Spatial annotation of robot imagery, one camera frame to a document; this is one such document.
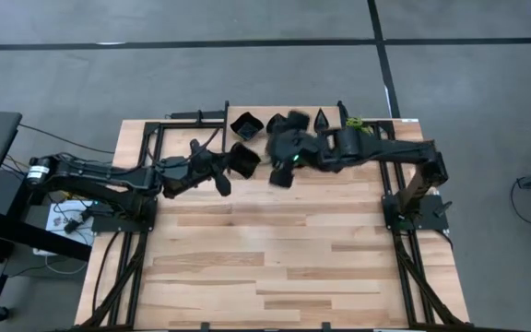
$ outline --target gray carpet floor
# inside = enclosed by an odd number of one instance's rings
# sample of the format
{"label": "gray carpet floor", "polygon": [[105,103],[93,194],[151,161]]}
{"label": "gray carpet floor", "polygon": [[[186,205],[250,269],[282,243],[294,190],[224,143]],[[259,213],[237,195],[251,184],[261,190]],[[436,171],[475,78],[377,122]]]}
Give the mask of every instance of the gray carpet floor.
{"label": "gray carpet floor", "polygon": [[[381,0],[385,38],[531,37],[531,1]],[[0,43],[372,38],[365,1],[0,0]],[[444,199],[471,320],[531,330],[531,225],[511,208],[531,172],[531,45],[389,46],[402,117],[419,118],[444,155]],[[387,117],[374,46],[0,51],[0,111],[97,148],[123,119],[237,105],[333,105]],[[20,130],[10,154],[104,158]],[[531,219],[531,190],[516,193]],[[19,248],[10,272],[41,265]],[[0,331],[69,327],[83,274],[9,280]]]}

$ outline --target wooden table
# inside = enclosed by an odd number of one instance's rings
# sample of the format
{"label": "wooden table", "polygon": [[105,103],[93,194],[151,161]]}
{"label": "wooden table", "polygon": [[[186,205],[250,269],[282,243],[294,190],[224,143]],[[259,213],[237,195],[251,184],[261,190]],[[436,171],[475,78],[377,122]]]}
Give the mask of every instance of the wooden table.
{"label": "wooden table", "polygon": [[[275,113],[286,115],[290,109],[313,119],[319,107],[230,107],[228,123],[249,111],[266,124]],[[337,107],[323,109],[331,125],[339,126]],[[114,165],[136,164],[145,121],[123,121]],[[418,121],[394,123],[397,139],[422,139]],[[211,133],[167,130],[162,156],[187,156],[192,138],[203,142]],[[220,134],[211,150],[220,151]],[[230,148],[238,138],[231,130],[225,135]],[[265,159],[265,130],[259,135],[247,146]],[[412,168],[404,166],[409,179]],[[396,190],[390,165],[389,170]],[[269,165],[259,166],[251,180],[233,173],[228,197],[206,182],[173,200],[159,200],[136,328],[199,328],[205,321],[214,328],[318,328],[322,322],[407,326],[392,236],[384,227],[378,163],[339,174],[298,170],[288,190],[268,185],[269,171]],[[467,320],[449,244],[434,231],[418,235],[428,282],[454,314]],[[111,236],[102,234],[93,244],[77,324],[91,315],[92,292]],[[121,244],[122,234],[101,276],[98,304],[114,283]],[[422,321],[419,290],[413,280],[411,285]],[[129,288],[123,292],[119,322],[125,318]]]}

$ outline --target caster wheel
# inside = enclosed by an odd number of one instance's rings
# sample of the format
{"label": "caster wheel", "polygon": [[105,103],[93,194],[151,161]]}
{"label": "caster wheel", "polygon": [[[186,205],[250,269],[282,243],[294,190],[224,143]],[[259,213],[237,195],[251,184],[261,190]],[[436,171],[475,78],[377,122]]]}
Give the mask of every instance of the caster wheel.
{"label": "caster wheel", "polygon": [[9,309],[0,306],[0,322],[5,321],[9,318]]}

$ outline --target wooden tabletop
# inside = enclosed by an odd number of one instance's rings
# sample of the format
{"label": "wooden tabletop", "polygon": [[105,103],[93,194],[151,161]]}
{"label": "wooden tabletop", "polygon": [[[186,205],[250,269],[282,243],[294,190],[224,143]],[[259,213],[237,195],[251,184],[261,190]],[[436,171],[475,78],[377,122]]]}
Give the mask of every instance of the wooden tabletop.
{"label": "wooden tabletop", "polygon": [[[319,107],[230,107],[228,123],[251,112],[264,124],[276,113]],[[323,107],[339,126],[337,107]],[[136,165],[144,122],[123,121],[114,165]],[[397,139],[421,140],[417,120],[394,120]],[[161,156],[189,155],[189,141],[206,141],[212,129],[167,130]],[[222,133],[208,146],[220,151]],[[227,130],[226,147],[238,137]],[[266,133],[246,145],[264,160]],[[410,179],[412,167],[404,167]],[[389,166],[396,190],[393,167]],[[136,328],[405,327],[407,320],[392,236],[384,227],[384,193],[377,162],[339,174],[301,169],[292,188],[272,187],[269,165],[250,180],[233,173],[232,194],[214,182],[173,200],[159,200],[148,237]],[[449,244],[434,231],[419,231],[428,282],[460,319],[467,313]],[[92,293],[111,234],[96,238],[76,323],[91,315]],[[101,276],[98,304],[114,283],[122,234]],[[419,290],[411,280],[419,321]],[[125,320],[127,285],[119,322]]]}

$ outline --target black floor stripe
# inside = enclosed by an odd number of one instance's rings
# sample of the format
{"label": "black floor stripe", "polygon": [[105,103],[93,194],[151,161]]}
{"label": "black floor stripe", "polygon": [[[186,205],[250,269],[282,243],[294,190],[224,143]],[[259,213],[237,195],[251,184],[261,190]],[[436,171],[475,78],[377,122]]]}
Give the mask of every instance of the black floor stripe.
{"label": "black floor stripe", "polygon": [[134,41],[0,44],[0,51],[65,51],[65,50],[142,50],[178,48],[229,48],[275,46],[361,46],[374,45],[372,39],[287,39],[238,41]]}
{"label": "black floor stripe", "polygon": [[[380,25],[378,17],[378,9],[374,0],[368,0],[368,8],[370,9],[370,18],[372,19],[372,28],[374,30],[374,39],[376,41],[383,41],[383,29]],[[382,42],[376,44],[376,51],[380,61],[380,69],[383,74],[384,88],[388,103],[388,113],[392,118],[400,118],[401,112],[398,109],[398,102],[396,101],[395,83],[393,82],[393,74],[391,73],[391,66],[388,63],[388,54],[386,47]]]}
{"label": "black floor stripe", "polygon": [[514,45],[531,44],[531,38],[387,39],[385,45]]}

